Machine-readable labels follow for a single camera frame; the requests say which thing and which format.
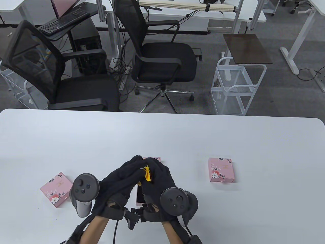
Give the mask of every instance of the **keyboard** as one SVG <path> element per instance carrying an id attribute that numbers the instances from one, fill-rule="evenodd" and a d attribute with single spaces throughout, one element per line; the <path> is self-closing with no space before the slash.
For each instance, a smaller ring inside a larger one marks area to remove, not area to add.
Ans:
<path id="1" fill-rule="evenodd" d="M 42 25 L 38 29 L 44 35 L 52 35 L 89 17 L 90 13 L 78 7 L 72 10 L 70 13 L 58 18 L 57 20 L 53 20 L 45 25 Z"/>

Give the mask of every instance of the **pink box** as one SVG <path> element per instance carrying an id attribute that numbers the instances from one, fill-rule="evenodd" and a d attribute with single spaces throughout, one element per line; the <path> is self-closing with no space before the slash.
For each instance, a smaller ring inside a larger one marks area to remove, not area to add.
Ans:
<path id="1" fill-rule="evenodd" d="M 40 190 L 50 200 L 50 202 L 57 208 L 68 197 L 72 187 L 72 183 L 60 172 L 53 177 L 49 182 L 43 185 Z"/>
<path id="2" fill-rule="evenodd" d="M 160 157 L 152 157 L 152 158 L 155 158 L 155 159 L 157 159 L 159 162 L 161 162 Z"/>
<path id="3" fill-rule="evenodd" d="M 211 182 L 233 182 L 235 180 L 231 159 L 211 157 L 208 165 Z"/>

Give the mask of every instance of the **armrest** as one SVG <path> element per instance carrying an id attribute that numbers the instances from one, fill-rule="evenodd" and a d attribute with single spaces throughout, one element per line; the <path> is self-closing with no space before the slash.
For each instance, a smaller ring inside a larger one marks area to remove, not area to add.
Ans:
<path id="1" fill-rule="evenodd" d="M 92 107 L 92 106 L 94 108 L 96 106 L 99 109 L 94 109 L 91 111 L 103 111 L 104 108 L 107 108 L 107 103 L 101 98 L 95 98 L 95 99 L 88 99 L 88 100 L 48 104 L 48 109 L 49 110 L 81 110 L 77 108 Z"/>
<path id="2" fill-rule="evenodd" d="M 62 53 L 62 56 L 64 58 L 64 61 L 68 61 L 75 58 L 85 57 L 93 54 L 98 54 L 102 56 L 103 58 L 106 58 L 106 52 L 103 49 L 92 49 L 87 51 L 78 51 L 78 52 L 68 52 L 68 53 Z"/>
<path id="3" fill-rule="evenodd" d="M 158 20 L 158 21 L 148 21 L 146 22 L 147 26 L 154 26 L 154 25 L 177 25 L 177 28 L 175 30 L 174 36 L 172 38 L 172 41 L 174 41 L 178 30 L 179 30 L 179 21 L 178 20 Z"/>
<path id="4" fill-rule="evenodd" d="M 81 58 L 86 57 L 89 55 L 98 55 L 100 57 L 100 62 L 98 65 L 98 69 L 96 70 L 96 74 L 100 71 L 103 62 L 106 60 L 106 52 L 103 49 L 92 49 L 87 51 L 78 51 L 78 52 L 68 52 L 68 53 L 62 53 L 64 62 L 75 59 L 75 58 Z"/>
<path id="5" fill-rule="evenodd" d="M 177 67 L 176 67 L 172 77 L 169 80 L 170 83 L 172 83 L 174 81 L 177 72 L 180 70 L 180 68 L 182 66 L 182 62 L 178 58 L 145 58 L 145 57 L 141 57 L 139 55 L 137 55 L 137 57 L 141 61 L 147 62 L 147 63 L 175 63 L 175 64 L 177 64 Z"/>

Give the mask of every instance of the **white tabletop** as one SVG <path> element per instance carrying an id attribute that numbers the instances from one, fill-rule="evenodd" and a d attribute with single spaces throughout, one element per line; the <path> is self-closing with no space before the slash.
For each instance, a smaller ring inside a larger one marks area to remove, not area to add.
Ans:
<path id="1" fill-rule="evenodd" d="M 321 15 L 325 16 L 325 1 L 324 0 L 309 0 L 309 1 Z"/>
<path id="2" fill-rule="evenodd" d="M 24 0 L 2 0 L 0 2 L 0 12 L 12 12 L 24 2 Z"/>
<path id="3" fill-rule="evenodd" d="M 176 0 L 180 2 L 192 2 L 199 3 L 199 0 Z M 90 3 L 96 3 L 96 0 L 87 0 Z M 112 6 L 109 0 L 102 0 L 103 5 L 106 7 L 106 11 L 112 12 Z M 237 6 L 239 0 L 225 0 L 225 4 L 235 5 Z M 249 18 L 252 18 L 256 9 L 258 1 L 257 0 L 244 0 L 243 6 L 239 15 L 240 21 L 250 22 Z M 169 17 L 184 17 L 186 14 L 191 13 L 193 10 L 189 9 L 177 9 L 177 8 L 161 8 L 162 11 L 149 9 L 150 14 L 160 15 L 160 16 L 169 16 Z M 146 14 L 144 8 L 141 8 L 141 11 Z M 210 19 L 210 20 L 234 20 L 235 19 L 234 12 L 214 12 L 214 11 L 200 11 L 195 14 L 192 18 L 202 18 L 202 19 Z M 266 22 L 266 17 L 263 12 L 261 12 L 258 22 Z"/>
<path id="4" fill-rule="evenodd" d="M 82 219 L 39 188 L 62 171 L 98 179 L 132 156 L 160 156 L 194 193 L 202 243 L 323 244 L 325 129 L 315 118 L 7 109 L 0 114 L 1 243 L 58 244 Z M 209 157 L 230 157 L 236 183 L 211 183 Z M 132 192 L 128 207 L 135 207 Z M 111 243 L 109 222 L 100 244 Z M 159 223 L 121 221 L 116 243 L 166 244 Z"/>

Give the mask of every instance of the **black glove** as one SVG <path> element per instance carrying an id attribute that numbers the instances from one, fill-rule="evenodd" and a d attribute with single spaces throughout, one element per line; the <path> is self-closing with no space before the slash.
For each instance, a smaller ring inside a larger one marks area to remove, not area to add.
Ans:
<path id="1" fill-rule="evenodd" d="M 164 190 L 170 187 L 176 187 L 174 180 L 169 172 L 169 168 L 164 166 L 159 160 L 155 158 L 144 159 L 146 165 L 149 166 L 151 182 L 145 179 L 141 180 L 141 187 L 144 194 L 144 199 L 148 205 L 154 204 L 159 208 L 164 221 L 170 221 L 175 219 L 175 216 L 171 216 L 166 213 L 160 204 L 160 196 Z"/>
<path id="2" fill-rule="evenodd" d="M 95 198 L 92 213 L 100 215 L 108 202 L 115 202 L 114 209 L 123 209 L 133 187 L 142 179 L 146 172 L 143 167 L 141 156 L 134 156 L 130 161 L 124 163 L 120 168 L 114 170 L 106 178 L 99 182 L 99 193 Z"/>

